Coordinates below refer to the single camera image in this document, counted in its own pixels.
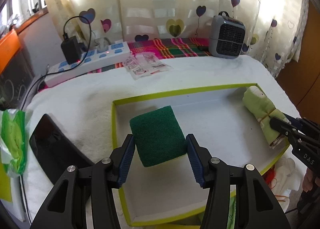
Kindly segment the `person's right hand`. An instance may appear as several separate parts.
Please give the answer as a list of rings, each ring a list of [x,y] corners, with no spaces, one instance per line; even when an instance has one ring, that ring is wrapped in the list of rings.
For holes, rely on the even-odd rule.
[[[302,189],[304,192],[308,192],[311,191],[315,185],[320,187],[320,179],[315,176],[312,170],[307,168],[302,183]]]

